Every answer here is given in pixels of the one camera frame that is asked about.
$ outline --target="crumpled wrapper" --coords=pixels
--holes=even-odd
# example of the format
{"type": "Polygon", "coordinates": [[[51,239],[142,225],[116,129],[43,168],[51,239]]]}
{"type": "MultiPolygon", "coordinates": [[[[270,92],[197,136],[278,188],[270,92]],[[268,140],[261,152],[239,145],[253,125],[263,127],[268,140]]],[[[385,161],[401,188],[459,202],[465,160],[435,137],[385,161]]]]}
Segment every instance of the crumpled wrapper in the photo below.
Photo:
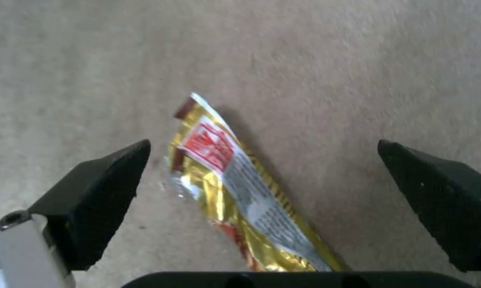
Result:
{"type": "Polygon", "coordinates": [[[343,270],[258,159],[203,98],[192,94],[175,118],[182,124],[169,149],[171,179],[235,241],[252,270],[343,270]]]}

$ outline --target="foil packaging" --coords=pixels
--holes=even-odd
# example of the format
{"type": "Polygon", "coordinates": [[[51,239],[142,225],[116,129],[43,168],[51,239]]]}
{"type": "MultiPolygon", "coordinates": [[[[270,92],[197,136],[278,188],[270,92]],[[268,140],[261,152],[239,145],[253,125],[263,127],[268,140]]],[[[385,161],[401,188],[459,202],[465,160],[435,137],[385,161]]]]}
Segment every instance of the foil packaging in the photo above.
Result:
{"type": "Polygon", "coordinates": [[[342,265],[299,217],[258,159],[199,95],[176,112],[171,178],[238,246],[254,271],[341,271],[342,265]]]}

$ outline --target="screw hole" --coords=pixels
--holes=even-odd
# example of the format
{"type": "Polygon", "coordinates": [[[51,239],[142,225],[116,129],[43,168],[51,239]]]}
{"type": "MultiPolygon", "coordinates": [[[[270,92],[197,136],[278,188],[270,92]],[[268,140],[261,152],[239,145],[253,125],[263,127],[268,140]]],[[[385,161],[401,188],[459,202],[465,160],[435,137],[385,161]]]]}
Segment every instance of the screw hole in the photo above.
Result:
{"type": "Polygon", "coordinates": [[[370,288],[370,285],[361,276],[348,275],[341,279],[341,288],[370,288]]]}
{"type": "Polygon", "coordinates": [[[6,223],[7,224],[15,223],[16,221],[19,221],[21,217],[22,215],[20,213],[13,213],[13,214],[7,215],[6,223]]]}

